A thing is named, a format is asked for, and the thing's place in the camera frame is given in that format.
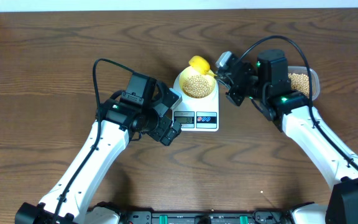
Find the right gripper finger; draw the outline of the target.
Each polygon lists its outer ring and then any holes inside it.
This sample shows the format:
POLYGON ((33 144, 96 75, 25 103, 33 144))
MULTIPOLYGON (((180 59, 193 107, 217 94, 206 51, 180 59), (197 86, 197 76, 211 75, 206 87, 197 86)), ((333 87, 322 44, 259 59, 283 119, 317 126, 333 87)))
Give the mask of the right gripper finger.
POLYGON ((226 92, 226 98, 235 106, 240 106, 244 101, 244 94, 237 88, 231 88, 228 92, 226 92))
POLYGON ((226 73, 225 71, 222 70, 217 70, 215 72, 215 79, 216 81, 224 86, 231 86, 233 84, 233 80, 232 78, 229 76, 229 73, 226 73))

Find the yellow plastic scoop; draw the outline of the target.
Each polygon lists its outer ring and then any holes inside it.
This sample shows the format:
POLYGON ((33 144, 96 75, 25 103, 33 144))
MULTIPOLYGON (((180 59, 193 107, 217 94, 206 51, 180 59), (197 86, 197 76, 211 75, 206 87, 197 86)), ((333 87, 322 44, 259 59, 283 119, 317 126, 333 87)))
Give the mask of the yellow plastic scoop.
POLYGON ((189 65, 202 75, 209 75, 211 77, 216 76, 211 71, 210 64, 203 57, 198 55, 193 56, 189 61, 189 65))

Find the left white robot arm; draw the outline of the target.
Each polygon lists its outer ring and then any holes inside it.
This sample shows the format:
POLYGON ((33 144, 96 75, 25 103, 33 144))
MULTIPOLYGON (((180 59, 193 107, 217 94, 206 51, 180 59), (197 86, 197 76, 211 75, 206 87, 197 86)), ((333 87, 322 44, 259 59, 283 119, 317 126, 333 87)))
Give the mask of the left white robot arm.
POLYGON ((118 155, 135 133, 169 146, 181 125, 167 115, 181 94, 163 82, 134 72, 126 90, 99 103, 89 136, 62 178, 37 205, 23 203, 15 223, 119 223, 106 205, 90 208, 92 198, 118 155))

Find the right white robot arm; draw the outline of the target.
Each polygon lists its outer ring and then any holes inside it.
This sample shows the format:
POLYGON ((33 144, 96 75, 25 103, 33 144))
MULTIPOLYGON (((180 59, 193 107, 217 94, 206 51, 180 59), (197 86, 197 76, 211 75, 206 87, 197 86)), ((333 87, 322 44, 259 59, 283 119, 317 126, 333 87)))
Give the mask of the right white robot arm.
POLYGON ((297 205, 282 223, 358 223, 358 155, 347 147, 311 105, 311 97, 291 87, 282 50, 258 54, 257 65, 224 52, 216 62, 216 78, 227 87, 236 106, 250 98, 279 131, 299 145, 331 190, 327 206, 297 205))

